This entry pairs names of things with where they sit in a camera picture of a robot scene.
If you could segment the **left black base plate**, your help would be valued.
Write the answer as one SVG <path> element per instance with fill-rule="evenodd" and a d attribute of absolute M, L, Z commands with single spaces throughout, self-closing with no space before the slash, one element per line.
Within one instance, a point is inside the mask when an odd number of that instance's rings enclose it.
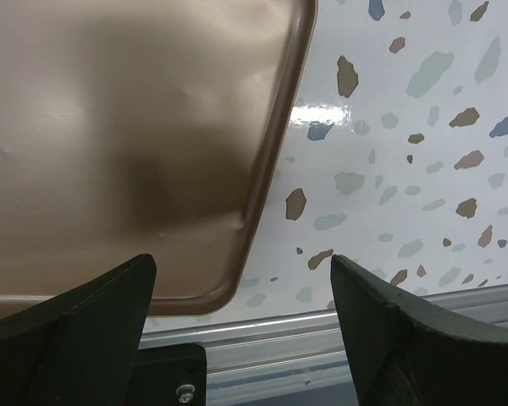
<path fill-rule="evenodd" d="M 205 406 L 207 356 L 195 343 L 140 350 L 124 404 Z"/>

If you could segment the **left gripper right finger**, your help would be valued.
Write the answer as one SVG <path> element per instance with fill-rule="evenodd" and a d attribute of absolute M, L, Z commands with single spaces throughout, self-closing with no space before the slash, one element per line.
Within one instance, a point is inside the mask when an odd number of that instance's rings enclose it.
<path fill-rule="evenodd" d="M 343 255 L 330 280 L 360 405 L 508 405 L 508 329 L 432 304 Z"/>

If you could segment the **aluminium rail frame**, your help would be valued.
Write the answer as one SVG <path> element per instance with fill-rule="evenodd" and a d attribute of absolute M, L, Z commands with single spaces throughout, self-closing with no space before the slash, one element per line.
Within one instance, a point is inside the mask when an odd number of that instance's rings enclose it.
<path fill-rule="evenodd" d="M 508 323 L 508 284 L 434 294 L 426 300 L 479 321 Z M 308 358 L 326 357 L 329 363 L 345 362 L 340 326 L 334 310 L 145 332 L 139 348 L 184 343 L 199 344 L 205 349 L 210 375 L 241 373 L 250 368 Z"/>

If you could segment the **gold tin lid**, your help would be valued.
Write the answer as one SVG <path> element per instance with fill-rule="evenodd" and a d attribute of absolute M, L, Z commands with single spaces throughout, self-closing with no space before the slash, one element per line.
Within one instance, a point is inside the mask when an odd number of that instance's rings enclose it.
<path fill-rule="evenodd" d="M 148 253 L 151 315 L 234 296 L 314 1 L 0 1 L 0 318 Z"/>

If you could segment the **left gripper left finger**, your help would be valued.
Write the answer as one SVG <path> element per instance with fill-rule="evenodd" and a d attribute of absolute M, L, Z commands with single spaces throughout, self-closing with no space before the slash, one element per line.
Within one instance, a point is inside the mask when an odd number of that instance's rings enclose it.
<path fill-rule="evenodd" d="M 0 319 L 0 405 L 120 405 L 157 267 L 138 255 Z"/>

